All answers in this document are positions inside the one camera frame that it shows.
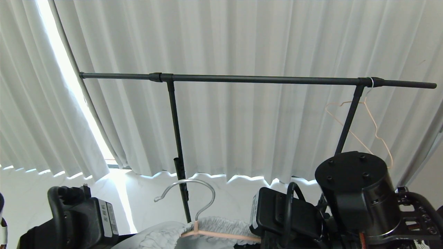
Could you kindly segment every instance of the metal hanger hook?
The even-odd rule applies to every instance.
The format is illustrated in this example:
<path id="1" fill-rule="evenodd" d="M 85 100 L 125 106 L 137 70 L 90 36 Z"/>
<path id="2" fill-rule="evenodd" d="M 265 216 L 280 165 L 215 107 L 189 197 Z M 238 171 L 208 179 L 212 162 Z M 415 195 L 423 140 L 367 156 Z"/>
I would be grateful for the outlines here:
<path id="1" fill-rule="evenodd" d="M 203 211 L 205 211 L 208 207 L 210 207 L 210 206 L 212 205 L 212 203 L 214 203 L 214 200 L 215 200 L 215 190 L 214 190 L 214 188 L 213 188 L 209 183 L 207 183 L 207 182 L 204 182 L 204 181 L 202 181 L 202 180 L 198 180 L 198 179 L 183 179 L 183 180 L 179 180 L 179 181 L 177 181 L 177 182 L 175 182 L 175 183 L 169 185 L 169 186 L 165 189 L 165 191 L 163 192 L 162 196 L 155 197 L 155 198 L 154 198 L 154 202 L 157 202 L 157 201 L 159 201 L 159 200 L 165 198 L 166 194 L 168 193 L 168 191 L 169 191 L 173 186 L 175 186 L 175 185 L 179 185 L 179 184 L 181 184 L 181 183 L 199 183 L 199 184 L 202 184 L 202 185 L 205 185 L 206 187 L 208 187 L 208 188 L 211 190 L 211 192 L 212 192 L 212 199 L 211 199 L 211 201 L 210 201 L 208 204 L 206 204 L 202 209 L 200 209 L 200 210 L 197 212 L 197 214 L 195 215 L 195 220 L 198 221 L 198 216 L 199 216 Z"/>

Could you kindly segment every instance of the black clothes rack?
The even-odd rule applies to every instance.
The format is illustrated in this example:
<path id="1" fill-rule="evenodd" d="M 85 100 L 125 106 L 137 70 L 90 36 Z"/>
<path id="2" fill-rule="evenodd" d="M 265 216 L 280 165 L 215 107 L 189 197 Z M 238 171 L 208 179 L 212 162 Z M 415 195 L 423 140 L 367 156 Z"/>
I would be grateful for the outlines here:
<path id="1" fill-rule="evenodd" d="M 341 153 L 345 145 L 346 137 L 351 127 L 352 120 L 357 110 L 358 102 L 365 87 L 379 86 L 399 86 L 412 88 L 429 88 L 437 87 L 435 83 L 429 82 L 411 82 L 384 80 L 382 78 L 304 78 L 304 77 L 269 77 L 269 76 L 234 76 L 234 75 L 192 75 L 192 74 L 97 74 L 80 72 L 80 77 L 97 78 L 97 79 L 131 79 L 131 80 L 150 80 L 154 82 L 166 82 L 169 92 L 169 100 L 171 103 L 172 120 L 174 122 L 175 141 L 177 144 L 178 157 L 174 158 L 175 170 L 179 180 L 185 179 L 185 166 L 183 164 L 183 149 L 180 139 L 179 118 L 177 115 L 177 104 L 175 102 L 174 82 L 232 82 L 232 83 L 269 83 L 269 84 L 305 84 L 305 85 L 342 85 L 355 86 L 354 97 L 352 99 L 346 121 L 343 126 L 340 139 L 337 144 L 335 154 Z M 191 222 L 189 212 L 189 194 L 186 183 L 180 184 L 180 192 L 182 195 L 183 207 L 186 213 L 187 222 Z M 322 212 L 326 210 L 326 201 L 321 196 L 318 207 Z"/>

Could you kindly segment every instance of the floor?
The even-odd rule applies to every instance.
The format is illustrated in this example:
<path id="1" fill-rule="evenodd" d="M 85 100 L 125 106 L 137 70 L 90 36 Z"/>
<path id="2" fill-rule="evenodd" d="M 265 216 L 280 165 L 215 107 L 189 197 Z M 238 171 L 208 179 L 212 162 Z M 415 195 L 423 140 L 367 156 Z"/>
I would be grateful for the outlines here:
<path id="1" fill-rule="evenodd" d="M 196 174 L 192 178 L 211 184 L 216 191 L 214 204 L 201 214 L 222 216 L 249 222 L 252 198 L 261 187 L 286 192 L 287 185 L 275 179 L 271 185 L 263 178 L 237 176 L 227 181 L 224 175 Z M 19 237 L 34 226 L 52 218 L 47 200 L 47 190 L 52 186 L 79 187 L 86 183 L 92 196 L 113 205 L 119 234 L 142 231 L 150 226 L 177 221 L 186 223 L 179 187 L 175 186 L 166 197 L 154 202 L 164 189 L 177 180 L 175 175 L 161 172 L 154 177 L 136 175 L 132 171 L 111 169 L 106 177 L 94 182 L 82 176 L 68 179 L 65 175 L 54 177 L 51 173 L 37 171 L 0 170 L 0 191 L 5 198 L 4 218 L 8 222 L 8 244 L 15 248 Z M 315 181 L 294 178 L 307 201 L 316 204 L 320 188 Z M 211 199 L 211 191 L 201 184 L 189 183 L 191 217 Z"/>

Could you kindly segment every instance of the curtain fold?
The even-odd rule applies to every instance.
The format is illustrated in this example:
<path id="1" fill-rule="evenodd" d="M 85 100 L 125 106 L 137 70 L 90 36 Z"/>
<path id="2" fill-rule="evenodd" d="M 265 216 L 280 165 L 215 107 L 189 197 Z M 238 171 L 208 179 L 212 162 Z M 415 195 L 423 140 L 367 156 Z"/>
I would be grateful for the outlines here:
<path id="1" fill-rule="evenodd" d="M 443 99 L 443 16 L 438 1 L 55 1 L 63 34 L 84 72 L 366 77 L 429 81 L 435 90 L 382 87 L 368 105 L 394 156 L 393 182 L 414 155 Z M 165 83 L 86 79 L 103 133 L 121 166 L 174 172 Z M 353 87 L 177 82 L 188 176 L 314 178 L 342 127 L 325 112 Z M 349 105 L 331 106 L 344 120 Z M 385 159 L 360 106 L 351 130 Z M 344 151 L 364 148 L 349 135 Z"/>
<path id="2" fill-rule="evenodd" d="M 1 1 L 0 163 L 7 167 L 80 172 L 109 170 L 68 88 L 36 1 Z"/>

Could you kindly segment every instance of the clothes hanger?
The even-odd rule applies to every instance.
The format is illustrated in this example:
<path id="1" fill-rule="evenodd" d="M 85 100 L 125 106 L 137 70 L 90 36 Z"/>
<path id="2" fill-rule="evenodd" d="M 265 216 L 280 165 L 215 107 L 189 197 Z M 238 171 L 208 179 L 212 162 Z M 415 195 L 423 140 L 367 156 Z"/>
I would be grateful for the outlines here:
<path id="1" fill-rule="evenodd" d="M 236 239 L 236 240 L 247 240 L 247 241 L 255 241 L 260 243 L 261 239 L 258 237 L 250 237 L 250 236 L 243 236 L 243 235 L 237 235 L 237 234 L 230 234 L 230 233 L 216 233 L 216 232 L 210 232 L 210 231 L 204 231 L 204 230 L 199 230 L 198 229 L 198 216 L 204 211 L 206 210 L 208 207 L 210 207 L 212 205 L 212 203 L 214 203 L 215 200 L 215 190 L 214 188 L 207 182 L 204 182 L 202 180 L 198 180 L 198 179 L 183 179 L 183 180 L 179 180 L 171 185 L 169 185 L 165 191 L 163 192 L 163 194 L 159 197 L 155 197 L 154 198 L 154 202 L 157 202 L 161 199 L 163 199 L 166 194 L 168 193 L 168 191 L 175 185 L 179 185 L 181 183 L 199 183 L 202 185 L 205 185 L 206 187 L 208 187 L 211 192 L 212 192 L 212 199 L 211 201 L 206 204 L 202 209 L 200 209 L 197 214 L 195 215 L 195 221 L 194 221 L 194 230 L 187 232 L 187 233 L 183 233 L 181 235 L 181 237 L 187 237 L 187 236 L 197 236 L 197 235 L 205 235 L 205 236 L 211 236 L 211 237 L 219 237 L 219 238 L 227 238 L 227 239 Z"/>

